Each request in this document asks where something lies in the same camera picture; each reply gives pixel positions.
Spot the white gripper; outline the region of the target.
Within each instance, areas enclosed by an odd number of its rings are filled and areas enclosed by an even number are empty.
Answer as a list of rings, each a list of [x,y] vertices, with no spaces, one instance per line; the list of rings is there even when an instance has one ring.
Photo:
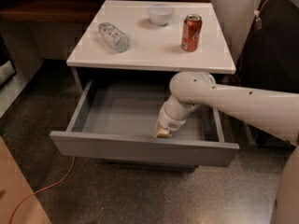
[[[170,138],[171,132],[177,132],[184,124],[186,120],[176,120],[171,118],[166,113],[165,105],[163,105],[159,111],[158,119],[156,122],[156,129],[154,132],[155,138]]]

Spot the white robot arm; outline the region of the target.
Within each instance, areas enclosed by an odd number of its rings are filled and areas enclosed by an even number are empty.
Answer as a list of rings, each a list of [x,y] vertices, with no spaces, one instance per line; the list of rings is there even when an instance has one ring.
[[[270,224],[299,224],[299,94],[218,84],[209,73],[180,72],[170,83],[154,135],[169,137],[208,105],[293,146],[278,184]]]

